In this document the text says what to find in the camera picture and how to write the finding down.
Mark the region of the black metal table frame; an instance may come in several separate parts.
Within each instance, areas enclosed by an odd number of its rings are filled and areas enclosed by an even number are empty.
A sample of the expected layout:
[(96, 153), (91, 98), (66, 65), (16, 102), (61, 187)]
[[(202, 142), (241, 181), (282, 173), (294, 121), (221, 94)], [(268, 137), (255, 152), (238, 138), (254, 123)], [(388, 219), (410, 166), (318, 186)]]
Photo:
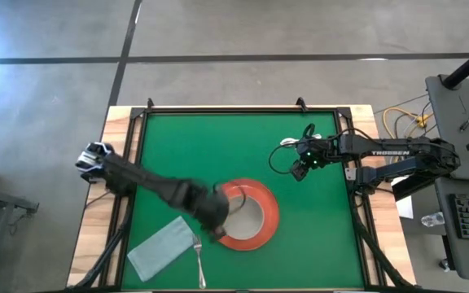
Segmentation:
[[(355, 126), (373, 138), (379, 137), (378, 125), (370, 105), (309, 105), (310, 111), (322, 109), (336, 110), (336, 120), (347, 129)], [(111, 143), (116, 150), (124, 152), (133, 161), (140, 157), (141, 122), (144, 107), (112, 106), (107, 111), (101, 140)], [(154, 106), (154, 112), (168, 110), (196, 110), (199, 113), (233, 114), (260, 113), (276, 110), (300, 114), (299, 105), (228, 105), (228, 106)], [(415, 276), (411, 264), (405, 236), (401, 227), (392, 188), (388, 183), (380, 185), (380, 190), (366, 200), (366, 205), (359, 208), (360, 218), (375, 234), (385, 256), (394, 268), (408, 282), (414, 284)], [(67, 286), (74, 286), (90, 271), (99, 254), (118, 229), (118, 221), (125, 215), (127, 199), (100, 199), (104, 192), (102, 183), (92, 184), (87, 196), (94, 206), (83, 212), (81, 228), (72, 258)]]

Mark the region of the white paper sheet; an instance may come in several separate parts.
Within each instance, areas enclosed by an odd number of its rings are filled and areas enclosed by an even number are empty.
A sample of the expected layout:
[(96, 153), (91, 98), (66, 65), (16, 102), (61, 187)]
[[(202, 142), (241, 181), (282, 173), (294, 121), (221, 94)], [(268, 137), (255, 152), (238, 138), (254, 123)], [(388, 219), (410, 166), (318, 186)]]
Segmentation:
[(414, 219), (413, 201), (411, 196), (396, 201), (398, 215), (405, 219)]

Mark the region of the gray desk with pen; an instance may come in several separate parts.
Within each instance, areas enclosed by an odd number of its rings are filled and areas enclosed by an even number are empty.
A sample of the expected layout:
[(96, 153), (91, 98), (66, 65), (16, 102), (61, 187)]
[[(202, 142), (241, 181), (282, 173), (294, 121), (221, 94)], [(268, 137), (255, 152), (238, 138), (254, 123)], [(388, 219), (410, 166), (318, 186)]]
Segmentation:
[(469, 117), (469, 79), (453, 90), (446, 89), (439, 77), (425, 79), (437, 129), (441, 139), (454, 145), (461, 165), (451, 173), (456, 179), (469, 180), (469, 127), (459, 131)]

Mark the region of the orange ceramic plate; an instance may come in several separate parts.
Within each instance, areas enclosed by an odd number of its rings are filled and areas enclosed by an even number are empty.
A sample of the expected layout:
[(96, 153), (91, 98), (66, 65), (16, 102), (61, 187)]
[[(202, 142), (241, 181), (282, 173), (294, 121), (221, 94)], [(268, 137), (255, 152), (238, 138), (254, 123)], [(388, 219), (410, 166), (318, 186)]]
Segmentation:
[(236, 240), (226, 234), (219, 242), (236, 251), (253, 251), (263, 247), (278, 229), (279, 206), (274, 194), (261, 182), (249, 178), (228, 181), (221, 188), (228, 200), (240, 195), (255, 199), (264, 212), (264, 222), (260, 232), (253, 238)]

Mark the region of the white spoon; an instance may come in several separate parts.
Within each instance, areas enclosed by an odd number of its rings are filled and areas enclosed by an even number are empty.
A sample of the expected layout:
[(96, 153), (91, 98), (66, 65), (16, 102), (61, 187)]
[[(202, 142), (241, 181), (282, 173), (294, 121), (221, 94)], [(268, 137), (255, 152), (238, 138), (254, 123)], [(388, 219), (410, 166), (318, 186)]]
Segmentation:
[[(311, 136), (311, 138), (321, 139), (322, 135), (319, 134), (319, 133), (316, 133), (313, 136)], [(291, 146), (293, 146), (294, 144), (296, 144), (298, 142), (299, 142), (299, 139), (296, 139), (296, 138), (284, 138), (280, 142), (280, 145), (285, 146), (285, 147), (291, 147)]]

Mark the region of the green table mat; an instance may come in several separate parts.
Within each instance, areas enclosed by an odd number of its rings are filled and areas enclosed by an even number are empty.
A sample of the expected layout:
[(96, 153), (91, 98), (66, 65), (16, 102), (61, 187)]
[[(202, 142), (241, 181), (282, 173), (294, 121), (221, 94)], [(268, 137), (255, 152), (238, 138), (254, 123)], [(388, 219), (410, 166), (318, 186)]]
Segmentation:
[[(238, 178), (260, 181), (279, 205), (278, 229), (255, 251), (234, 251), (203, 238), (201, 260), (210, 289), (357, 288), (364, 284), (343, 169), (315, 169), (302, 181), (287, 170), (296, 153), (280, 148), (309, 124), (337, 133), (332, 114), (265, 113), (154, 115), (147, 121), (142, 165), (170, 177), (191, 177), (211, 186)], [(197, 255), (182, 253), (154, 278), (142, 282), (130, 263), (126, 290), (195, 289)]]

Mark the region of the black flat box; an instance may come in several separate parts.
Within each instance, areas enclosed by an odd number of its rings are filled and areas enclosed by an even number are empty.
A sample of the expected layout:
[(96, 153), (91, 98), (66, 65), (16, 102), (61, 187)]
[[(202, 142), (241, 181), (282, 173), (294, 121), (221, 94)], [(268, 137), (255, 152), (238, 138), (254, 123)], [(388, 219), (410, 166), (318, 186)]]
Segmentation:
[(436, 179), (434, 177), (410, 175), (394, 178), (390, 185), (392, 187), (394, 199), (399, 201), (423, 188), (433, 185), (435, 180)]

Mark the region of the silver metal fork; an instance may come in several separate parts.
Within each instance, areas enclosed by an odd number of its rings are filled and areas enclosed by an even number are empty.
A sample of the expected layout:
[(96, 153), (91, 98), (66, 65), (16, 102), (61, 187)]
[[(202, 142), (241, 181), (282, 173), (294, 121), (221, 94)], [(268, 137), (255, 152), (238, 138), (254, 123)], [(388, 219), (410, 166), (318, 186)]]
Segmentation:
[(207, 287), (206, 279), (204, 276), (203, 265), (201, 260), (201, 250), (202, 250), (202, 243), (200, 236), (198, 234), (193, 235), (193, 248), (195, 249), (195, 253), (197, 255), (197, 265), (198, 265), (198, 273), (199, 273), (199, 289), (203, 290)]

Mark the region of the pale green cloth napkin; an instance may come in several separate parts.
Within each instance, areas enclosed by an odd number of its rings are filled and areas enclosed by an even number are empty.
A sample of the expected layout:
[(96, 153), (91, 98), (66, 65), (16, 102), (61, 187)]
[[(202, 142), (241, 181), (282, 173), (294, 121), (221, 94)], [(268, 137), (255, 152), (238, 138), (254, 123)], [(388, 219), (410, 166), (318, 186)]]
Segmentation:
[(142, 282), (147, 282), (194, 244), (194, 233), (179, 216), (127, 255)]

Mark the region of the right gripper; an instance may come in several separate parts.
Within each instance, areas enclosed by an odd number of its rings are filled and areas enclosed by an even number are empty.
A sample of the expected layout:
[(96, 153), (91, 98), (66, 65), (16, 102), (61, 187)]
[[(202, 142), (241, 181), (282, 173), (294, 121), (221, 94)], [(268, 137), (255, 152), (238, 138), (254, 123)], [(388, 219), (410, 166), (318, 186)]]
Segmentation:
[(307, 137), (296, 144), (299, 159), (291, 167), (291, 175), (302, 181), (309, 168), (321, 168), (340, 160), (340, 153), (333, 139)]

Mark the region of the gray desk with keyboard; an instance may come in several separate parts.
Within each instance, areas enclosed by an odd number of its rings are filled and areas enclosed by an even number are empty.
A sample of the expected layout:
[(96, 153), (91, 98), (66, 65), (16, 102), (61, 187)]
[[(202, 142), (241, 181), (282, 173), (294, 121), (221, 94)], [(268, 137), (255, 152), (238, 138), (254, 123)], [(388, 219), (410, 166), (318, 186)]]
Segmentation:
[(452, 194), (469, 195), (469, 181), (439, 178), (435, 182), (436, 194), (445, 218), (446, 256), (452, 269), (461, 278), (469, 279), (469, 239), (459, 238), (451, 213), (450, 196)]

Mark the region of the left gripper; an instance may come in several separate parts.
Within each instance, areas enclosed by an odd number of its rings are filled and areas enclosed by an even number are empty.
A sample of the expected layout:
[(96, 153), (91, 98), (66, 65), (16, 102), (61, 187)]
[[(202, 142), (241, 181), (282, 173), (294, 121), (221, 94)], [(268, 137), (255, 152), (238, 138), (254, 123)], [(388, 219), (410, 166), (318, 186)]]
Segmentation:
[(194, 190), (191, 215), (200, 224), (200, 228), (212, 236), (216, 242), (226, 236), (224, 224), (229, 215), (229, 200), (224, 190), (214, 185), (211, 190), (198, 186)]

